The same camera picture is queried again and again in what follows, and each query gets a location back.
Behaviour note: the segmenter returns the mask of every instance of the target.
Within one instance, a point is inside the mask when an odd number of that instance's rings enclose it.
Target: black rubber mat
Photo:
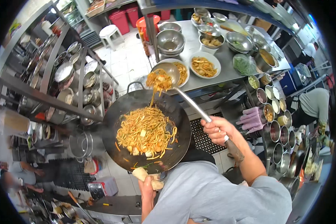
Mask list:
[[[223,117],[223,114],[219,112],[212,114],[212,116]],[[208,137],[208,134],[203,132],[203,126],[200,124],[200,120],[201,118],[190,121],[196,148],[198,150],[206,151],[209,154],[214,154],[226,149],[226,147],[212,143],[211,139]]]
[[[49,163],[60,167],[59,174],[54,180],[56,186],[88,191],[87,184],[96,180],[95,176],[84,173],[84,163],[79,163],[74,158],[52,159]]]

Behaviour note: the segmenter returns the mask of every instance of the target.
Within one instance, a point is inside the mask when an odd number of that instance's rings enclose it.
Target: wok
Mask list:
[[[162,92],[159,97],[159,93],[156,93],[154,95],[153,106],[157,105],[163,114],[168,116],[169,120],[172,120],[175,123],[175,126],[177,127],[177,134],[175,137],[178,139],[178,143],[169,143],[168,148],[173,149],[166,150],[166,153],[162,158],[158,157],[153,160],[147,160],[144,154],[135,156],[130,155],[130,152],[123,146],[120,146],[121,151],[118,151],[115,142],[117,141],[117,131],[121,127],[122,122],[122,120],[119,120],[120,116],[138,108],[149,106],[153,95],[153,90],[146,89],[128,92],[130,85],[133,83],[139,83],[142,85],[140,82],[130,83],[127,88],[127,94],[118,98],[108,108],[107,113],[103,118],[101,129],[103,144],[113,161],[128,171],[133,171],[131,167],[133,167],[137,162],[136,167],[140,167],[155,161],[162,162],[150,164],[148,168],[146,168],[149,174],[167,171],[179,163],[188,150],[191,138],[191,126],[188,115],[173,97],[164,92]],[[166,130],[172,132],[172,126],[169,123],[167,124]]]

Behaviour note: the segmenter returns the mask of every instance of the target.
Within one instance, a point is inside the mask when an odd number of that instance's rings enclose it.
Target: white plastic stool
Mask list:
[[[124,38],[122,37],[122,34],[120,32],[120,30],[117,28],[116,25],[109,25],[106,26],[105,28],[103,28],[100,32],[99,32],[99,38],[101,39],[103,45],[105,47],[107,47],[106,43],[104,40],[107,41],[108,45],[112,48],[112,50],[116,51],[115,45],[113,44],[112,40],[111,40],[111,36],[114,33],[118,33],[119,36],[122,38],[123,42],[124,42]]]

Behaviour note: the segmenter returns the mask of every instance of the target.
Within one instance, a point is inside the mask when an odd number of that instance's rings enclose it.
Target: metal ladle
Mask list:
[[[179,69],[177,66],[175,66],[173,63],[159,63],[157,65],[155,65],[153,67],[153,69],[151,70],[151,72],[155,71],[156,69],[163,69],[167,75],[169,75],[172,78],[172,87],[171,89],[174,89],[178,92],[178,94],[192,107],[194,108],[197,113],[199,113],[202,118],[207,122],[210,123],[212,121],[212,119],[209,117],[209,115],[207,113],[204,112],[204,110],[202,110],[197,103],[195,103],[185,92],[183,92],[182,90],[180,90],[180,88],[178,87],[178,82],[180,79],[180,73],[179,73]],[[236,145],[229,139],[229,137],[227,135],[224,136],[224,145],[227,147],[227,149],[230,152],[237,152],[237,150],[239,150]]]

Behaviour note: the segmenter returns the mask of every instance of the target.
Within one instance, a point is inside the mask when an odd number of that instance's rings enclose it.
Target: red box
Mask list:
[[[131,22],[133,28],[136,28],[136,22],[138,20],[138,6],[135,3],[126,5],[126,13],[128,15],[129,21]]]
[[[170,10],[161,11],[161,20],[170,19]]]
[[[112,20],[112,23],[114,25],[117,26],[122,35],[129,32],[129,26],[125,11],[117,10],[112,13],[108,18]]]

